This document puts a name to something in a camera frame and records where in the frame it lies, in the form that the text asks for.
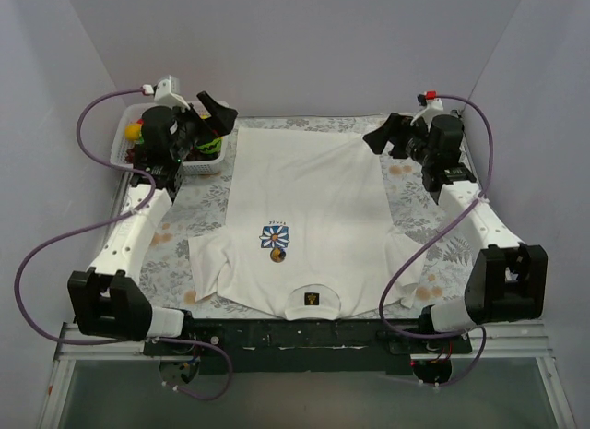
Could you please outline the round painted brooch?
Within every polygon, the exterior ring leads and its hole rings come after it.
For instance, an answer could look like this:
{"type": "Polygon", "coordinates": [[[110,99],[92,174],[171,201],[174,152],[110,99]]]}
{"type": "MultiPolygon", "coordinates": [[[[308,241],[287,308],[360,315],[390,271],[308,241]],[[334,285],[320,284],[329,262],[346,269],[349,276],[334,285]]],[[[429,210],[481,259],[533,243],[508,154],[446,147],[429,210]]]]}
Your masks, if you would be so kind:
{"type": "Polygon", "coordinates": [[[277,248],[274,248],[270,251],[269,256],[273,262],[282,263],[285,260],[287,253],[284,248],[277,247],[277,248]]]}

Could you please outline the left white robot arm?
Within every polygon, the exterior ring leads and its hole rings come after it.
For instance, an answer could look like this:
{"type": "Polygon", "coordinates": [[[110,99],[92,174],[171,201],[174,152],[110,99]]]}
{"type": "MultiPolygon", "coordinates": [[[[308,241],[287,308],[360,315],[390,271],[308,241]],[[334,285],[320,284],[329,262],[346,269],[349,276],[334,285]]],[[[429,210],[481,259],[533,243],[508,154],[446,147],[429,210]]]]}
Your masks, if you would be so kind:
{"type": "Polygon", "coordinates": [[[180,309],[151,304],[138,285],[145,255],[183,182],[183,161],[194,149],[230,134],[238,113],[202,91],[193,104],[156,99],[141,117],[132,161],[130,197],[100,253],[85,271],[71,274],[67,289],[79,330],[89,336],[140,341],[164,338],[178,355],[189,353],[195,331],[180,309]]]}

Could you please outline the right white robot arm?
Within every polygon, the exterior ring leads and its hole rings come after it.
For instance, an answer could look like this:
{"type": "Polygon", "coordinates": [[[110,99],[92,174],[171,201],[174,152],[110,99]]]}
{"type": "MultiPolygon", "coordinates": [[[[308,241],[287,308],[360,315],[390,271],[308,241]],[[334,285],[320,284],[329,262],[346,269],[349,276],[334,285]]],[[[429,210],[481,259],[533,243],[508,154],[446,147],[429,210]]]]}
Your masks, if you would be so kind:
{"type": "Polygon", "coordinates": [[[461,161],[463,139],[462,121],[450,114],[426,122],[392,113],[363,137],[376,155],[391,144],[393,158],[420,165],[425,190],[451,219],[440,234],[459,230],[474,255],[462,296],[424,308],[413,330],[390,327],[432,353],[477,326],[536,319],[544,308],[548,254],[511,232],[490,206],[461,161]]]}

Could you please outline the green toy watermelon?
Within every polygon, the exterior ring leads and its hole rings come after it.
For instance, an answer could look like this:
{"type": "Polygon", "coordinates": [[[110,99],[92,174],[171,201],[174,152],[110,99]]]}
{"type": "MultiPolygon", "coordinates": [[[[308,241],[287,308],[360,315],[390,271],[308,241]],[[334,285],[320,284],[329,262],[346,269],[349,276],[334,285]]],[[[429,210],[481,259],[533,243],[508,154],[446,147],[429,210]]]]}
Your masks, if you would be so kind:
{"type": "Polygon", "coordinates": [[[217,157],[220,153],[223,140],[221,137],[214,138],[212,141],[197,145],[196,150],[204,156],[217,157]]]}

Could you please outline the orange toy fruit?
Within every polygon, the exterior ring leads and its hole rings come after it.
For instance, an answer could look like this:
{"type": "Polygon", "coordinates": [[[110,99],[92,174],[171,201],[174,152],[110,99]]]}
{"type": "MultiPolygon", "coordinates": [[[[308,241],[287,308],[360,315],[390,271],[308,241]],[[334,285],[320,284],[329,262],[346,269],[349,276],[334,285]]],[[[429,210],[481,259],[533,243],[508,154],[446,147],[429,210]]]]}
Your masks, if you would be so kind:
{"type": "Polygon", "coordinates": [[[141,140],[141,127],[139,123],[129,124],[124,129],[124,137],[130,142],[139,142],[141,140]]]}

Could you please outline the white plastic basket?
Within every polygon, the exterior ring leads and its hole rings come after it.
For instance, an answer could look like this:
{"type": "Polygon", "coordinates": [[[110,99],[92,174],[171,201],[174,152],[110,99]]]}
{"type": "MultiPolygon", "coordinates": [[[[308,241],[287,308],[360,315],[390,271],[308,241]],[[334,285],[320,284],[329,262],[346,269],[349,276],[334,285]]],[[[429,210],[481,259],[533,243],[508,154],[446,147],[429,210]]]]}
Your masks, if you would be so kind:
{"type": "MultiPolygon", "coordinates": [[[[194,109],[203,119],[209,117],[209,113],[197,97],[194,101],[190,101],[189,105],[188,110],[194,109]]],[[[156,103],[134,104],[126,108],[115,133],[111,163],[152,173],[179,164],[188,175],[216,173],[224,159],[227,141],[221,137],[223,143],[217,157],[205,157],[200,154],[181,157],[175,109],[181,108],[169,108],[156,103]],[[139,142],[130,142],[124,137],[125,127],[133,123],[142,125],[142,137],[139,142]],[[132,165],[129,165],[124,162],[124,155],[126,150],[134,145],[136,145],[135,160],[132,165]]]]}

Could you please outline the purple toy grapes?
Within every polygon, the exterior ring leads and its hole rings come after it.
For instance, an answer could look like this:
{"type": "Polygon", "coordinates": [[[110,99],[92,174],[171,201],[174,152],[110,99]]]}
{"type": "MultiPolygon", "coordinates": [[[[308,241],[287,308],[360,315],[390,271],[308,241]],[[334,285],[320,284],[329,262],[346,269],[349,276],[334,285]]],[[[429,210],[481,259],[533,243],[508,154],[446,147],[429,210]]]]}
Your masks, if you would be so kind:
{"type": "Polygon", "coordinates": [[[132,165],[135,160],[135,155],[136,155],[136,145],[134,145],[132,148],[129,148],[126,150],[125,155],[124,155],[124,162],[129,165],[132,165]]]}

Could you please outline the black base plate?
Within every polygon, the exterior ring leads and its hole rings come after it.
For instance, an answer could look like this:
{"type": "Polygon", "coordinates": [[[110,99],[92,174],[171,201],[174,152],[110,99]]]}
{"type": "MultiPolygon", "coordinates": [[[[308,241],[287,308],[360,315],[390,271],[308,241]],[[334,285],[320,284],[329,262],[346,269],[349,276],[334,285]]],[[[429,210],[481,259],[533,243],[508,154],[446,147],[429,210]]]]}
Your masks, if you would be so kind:
{"type": "Polygon", "coordinates": [[[469,354],[469,339],[409,339],[379,319],[338,321],[190,318],[187,339],[222,349],[237,374],[383,372],[411,375],[410,357],[469,354]]]}

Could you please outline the aluminium frame rail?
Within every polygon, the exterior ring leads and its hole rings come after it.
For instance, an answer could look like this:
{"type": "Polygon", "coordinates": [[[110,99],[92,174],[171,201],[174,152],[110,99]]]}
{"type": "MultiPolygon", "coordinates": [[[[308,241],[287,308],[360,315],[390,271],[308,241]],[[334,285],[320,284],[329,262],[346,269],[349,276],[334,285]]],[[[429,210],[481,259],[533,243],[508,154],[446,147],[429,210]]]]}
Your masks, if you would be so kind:
{"type": "MultiPolygon", "coordinates": [[[[487,342],[483,358],[546,358],[554,357],[549,337],[542,321],[500,323],[485,326],[487,342]]],[[[139,361],[148,357],[145,344],[127,341],[108,345],[78,346],[60,344],[55,361],[139,361]]]]}

